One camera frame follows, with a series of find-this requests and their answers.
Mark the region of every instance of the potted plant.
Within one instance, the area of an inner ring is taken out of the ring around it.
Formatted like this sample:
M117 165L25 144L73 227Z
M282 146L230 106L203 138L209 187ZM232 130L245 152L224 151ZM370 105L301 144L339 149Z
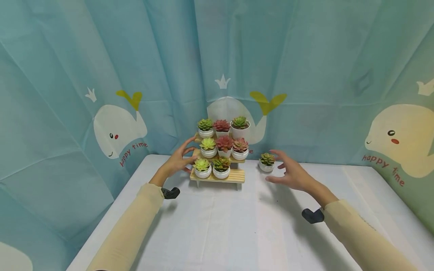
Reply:
M213 173L218 179L225 179L229 176L230 162L226 157L216 157L213 160Z
M205 158L213 158L217 154L216 142L212 137L202 139L199 144L201 147L201 154Z
M274 155L269 153L263 153L261 154L261 159L259 162L259 168L262 169L265 172L271 172L274 169L274 162L276 159L274 158Z
M246 117L240 116L233 119L230 126L232 127L232 137L234 139L247 138L250 122Z
M249 154L249 142L244 138L235 140L232 145L232 157L236 160L244 160Z
M218 155L221 157L230 157L230 153L232 151L232 143L233 139L229 136L219 137L217 139L217 151Z
M199 128L198 132L201 138L213 137L214 129L213 129L213 121L211 119L209 118L201 119L197 123L197 127Z
M217 138L225 135L229 135L230 124L227 120L216 120L213 124L216 129Z
M201 179L208 178L211 175L211 164L208 159L199 158L194 162L194 173Z

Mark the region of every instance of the white table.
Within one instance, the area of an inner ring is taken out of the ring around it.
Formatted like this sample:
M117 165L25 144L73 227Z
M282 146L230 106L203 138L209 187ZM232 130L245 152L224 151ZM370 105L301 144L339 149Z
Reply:
M140 186L167 158L149 155L143 160L67 271L87 268ZM347 199L419 270L433 270L432 234L372 168L303 167ZM230 183L202 182L197 188L186 173L168 179L165 188L176 186L181 194L164 201L132 270L360 270L324 223L310 225L301 217L304 208L319 207L309 195L265 182L257 161L240 168L246 171L240 191Z

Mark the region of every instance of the tiered wooden shelf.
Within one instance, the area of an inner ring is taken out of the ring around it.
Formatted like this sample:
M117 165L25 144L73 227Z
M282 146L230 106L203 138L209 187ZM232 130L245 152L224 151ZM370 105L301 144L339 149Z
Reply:
M214 140L217 140L217 135L214 134L213 138L214 138ZM197 132L196 132L196 139L194 141L196 143L200 143L202 141L202 138L199 136L199 133L197 133ZM202 156L200 149L194 150L193 155L197 156L198 158L205 158ZM212 162L212 160L215 157L206 158L206 159L208 159L210 162ZM246 160L236 160L232 157L232 155L229 157L229 161L230 161L231 165L246 162ZM244 170L234 169L231 166L229 176L225 179L218 179L216 176L214 176L213 173L211 173L211 175L208 178L201 179L201 178L196 176L196 174L194 173L194 169L193 169L191 171L191 174L190 174L190 179L192 181L196 181L197 187L199 187L199 182L235 183L235 184L237 184L237 190L238 190L241 187L241 184L245 182L245 173L244 173Z

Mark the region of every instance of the teal curtain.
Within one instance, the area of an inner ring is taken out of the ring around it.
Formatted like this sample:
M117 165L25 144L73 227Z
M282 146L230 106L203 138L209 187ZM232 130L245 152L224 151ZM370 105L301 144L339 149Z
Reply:
M65 270L146 155L240 112L249 159L372 166L434 231L432 14L431 0L1 1L0 259Z

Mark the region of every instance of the hand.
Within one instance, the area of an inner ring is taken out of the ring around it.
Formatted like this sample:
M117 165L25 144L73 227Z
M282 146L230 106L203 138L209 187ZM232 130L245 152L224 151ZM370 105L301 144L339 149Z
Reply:
M268 176L265 178L270 183L280 183L295 190L309 192L318 182L312 178L301 165L289 158L281 150L270 150L271 153L276 155L276 160L282 160L283 163L277 168L285 168L285 175L283 177Z

